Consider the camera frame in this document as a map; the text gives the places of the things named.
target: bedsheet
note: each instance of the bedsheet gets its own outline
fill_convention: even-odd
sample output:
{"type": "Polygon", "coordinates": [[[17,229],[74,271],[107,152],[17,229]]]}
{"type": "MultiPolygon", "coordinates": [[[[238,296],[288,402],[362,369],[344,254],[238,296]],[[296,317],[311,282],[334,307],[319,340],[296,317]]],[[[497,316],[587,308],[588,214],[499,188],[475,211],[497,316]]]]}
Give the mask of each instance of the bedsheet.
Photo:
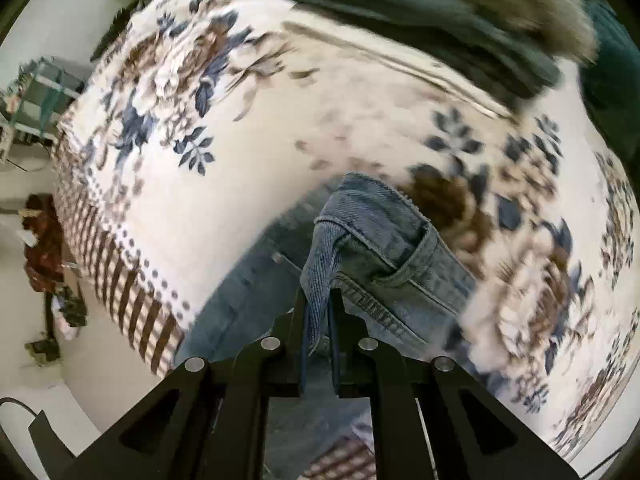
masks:
{"type": "Polygon", "coordinates": [[[382,179],[476,277],[458,335],[425,355],[499,383],[570,459],[638,360],[638,206],[559,66],[514,116],[439,60],[288,0],[154,0],[61,118],[66,239],[163,375],[265,228],[347,171],[382,179]]]}

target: brown striped border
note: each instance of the brown striped border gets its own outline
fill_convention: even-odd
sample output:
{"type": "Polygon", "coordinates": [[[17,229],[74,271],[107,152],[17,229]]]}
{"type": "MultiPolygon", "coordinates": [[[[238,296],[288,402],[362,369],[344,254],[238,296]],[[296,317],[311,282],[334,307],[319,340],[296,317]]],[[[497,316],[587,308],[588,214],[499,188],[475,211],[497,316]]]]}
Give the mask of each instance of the brown striped border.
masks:
{"type": "Polygon", "coordinates": [[[170,309],[140,288],[137,267],[127,268],[122,248],[102,228],[89,190],[74,176],[81,174],[74,171],[81,169],[80,161],[66,139],[59,143],[53,161],[58,174],[53,197],[69,250],[131,348],[152,373],[164,377],[184,333],[170,309]]]}

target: jeans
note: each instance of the jeans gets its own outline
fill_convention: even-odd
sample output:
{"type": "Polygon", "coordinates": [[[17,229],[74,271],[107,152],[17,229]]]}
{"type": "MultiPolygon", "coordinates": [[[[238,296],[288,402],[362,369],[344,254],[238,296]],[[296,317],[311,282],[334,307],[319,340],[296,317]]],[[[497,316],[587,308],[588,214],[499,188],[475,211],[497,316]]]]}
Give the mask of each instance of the jeans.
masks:
{"type": "Polygon", "coordinates": [[[297,478],[368,411],[365,399],[334,395],[323,335],[330,288],[342,290],[345,310],[362,317],[372,337],[427,358],[431,345],[444,345],[475,279],[407,198],[348,173],[340,184],[311,192],[261,235],[207,301],[176,364],[194,355],[237,354],[292,308],[299,286],[315,351],[305,398],[270,403],[265,464],[282,480],[297,478]]]}

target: silver screw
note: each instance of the silver screw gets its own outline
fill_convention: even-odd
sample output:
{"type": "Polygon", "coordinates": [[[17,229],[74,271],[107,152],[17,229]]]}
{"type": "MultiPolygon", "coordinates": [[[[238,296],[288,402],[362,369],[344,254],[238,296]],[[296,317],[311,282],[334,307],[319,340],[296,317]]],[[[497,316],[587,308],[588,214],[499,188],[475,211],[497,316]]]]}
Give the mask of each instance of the silver screw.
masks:
{"type": "Polygon", "coordinates": [[[204,359],[201,357],[189,357],[184,367],[188,372],[199,372],[204,368],[204,359]]]}
{"type": "Polygon", "coordinates": [[[378,348],[378,342],[376,339],[372,337],[363,337],[359,342],[358,346],[366,351],[372,351],[378,348]]]}
{"type": "Polygon", "coordinates": [[[260,341],[260,346],[265,350],[275,350],[280,346],[280,340],[277,337],[265,337],[260,341]]]}
{"type": "Polygon", "coordinates": [[[433,360],[433,365],[441,372],[450,372],[456,365],[455,361],[446,355],[441,355],[433,360]]]}

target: teal cloth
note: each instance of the teal cloth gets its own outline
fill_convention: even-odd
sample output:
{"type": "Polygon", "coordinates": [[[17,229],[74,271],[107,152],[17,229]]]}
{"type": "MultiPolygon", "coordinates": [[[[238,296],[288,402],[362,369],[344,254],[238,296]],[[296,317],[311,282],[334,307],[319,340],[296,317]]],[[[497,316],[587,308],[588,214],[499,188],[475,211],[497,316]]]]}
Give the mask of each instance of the teal cloth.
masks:
{"type": "Polygon", "coordinates": [[[427,52],[508,107],[558,82],[553,58],[461,0],[294,0],[427,52]]]}
{"type": "Polygon", "coordinates": [[[640,51],[606,1],[591,0],[586,10],[600,49],[597,63],[580,70],[582,100],[609,147],[633,169],[640,155],[640,51]]]}

